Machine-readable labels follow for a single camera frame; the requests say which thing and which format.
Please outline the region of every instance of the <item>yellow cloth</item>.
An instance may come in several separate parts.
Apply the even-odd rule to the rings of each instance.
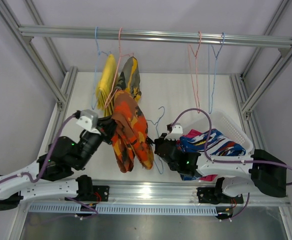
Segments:
[[[116,60],[113,54],[110,54],[106,60],[100,81],[96,87],[97,108],[104,110],[104,117],[110,116],[114,112],[114,100],[104,109],[105,102],[112,90],[113,80],[116,73]],[[118,81],[118,75],[115,79],[115,86]]]

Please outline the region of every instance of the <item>gray floor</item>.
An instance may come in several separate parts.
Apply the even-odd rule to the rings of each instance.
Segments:
[[[21,240],[287,240],[277,207],[248,207],[232,222],[207,216],[99,215],[80,221],[29,213]]]

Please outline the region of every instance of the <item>orange garment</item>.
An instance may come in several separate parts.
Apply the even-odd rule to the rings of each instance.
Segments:
[[[114,112],[111,118],[117,123],[111,141],[120,171],[123,173],[132,171],[135,156],[143,167],[151,169],[154,154],[151,145],[146,143],[148,124],[130,93],[124,90],[115,93]]]

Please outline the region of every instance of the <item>white plastic basket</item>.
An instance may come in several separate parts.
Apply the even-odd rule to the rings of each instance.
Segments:
[[[217,129],[227,138],[240,144],[245,150],[246,154],[253,150],[253,143],[243,130],[222,110],[214,110],[210,115],[211,124],[213,129]],[[210,125],[207,117],[200,113],[198,119],[194,120],[191,124],[183,126],[183,134],[189,133],[190,130],[195,129],[201,133],[209,130]]]

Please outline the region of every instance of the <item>pink hanger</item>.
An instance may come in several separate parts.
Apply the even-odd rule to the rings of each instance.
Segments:
[[[191,84],[192,84],[192,91],[194,93],[194,98],[195,98],[195,104],[196,108],[200,108],[200,98],[198,96],[198,91],[199,91],[199,86],[198,86],[198,67],[197,67],[197,57],[198,57],[198,51],[200,49],[201,43],[202,43],[202,33],[199,31],[199,44],[196,50],[196,53],[194,52],[192,45],[188,44],[187,46],[187,51],[188,51],[188,62],[189,62],[189,68],[190,68],[190,77],[191,77]],[[193,74],[192,74],[192,64],[191,64],[191,52],[195,57],[195,67],[196,67],[196,93],[195,93],[195,88],[194,88],[194,81],[193,81]]]
[[[109,95],[108,95],[108,97],[107,97],[107,99],[106,99],[105,105],[104,105],[104,108],[105,108],[105,109],[110,105],[112,99],[113,99],[114,96],[115,96],[115,93],[118,91],[118,88],[117,88],[117,89],[115,90],[115,92],[113,93],[114,85],[115,85],[115,81],[116,81],[116,77],[117,77],[117,73],[118,73],[118,68],[120,67],[120,63],[121,63],[121,59],[122,59],[122,57],[126,57],[126,56],[131,57],[131,56],[134,56],[134,53],[129,53],[129,54],[122,55],[122,47],[121,47],[121,33],[122,33],[122,30],[123,30],[123,28],[121,27],[121,28],[119,29],[119,33],[118,33],[119,59],[118,59],[118,64],[117,64],[117,68],[116,68],[116,72],[115,72],[114,80],[112,81],[111,90],[110,90],[110,93],[109,93]]]

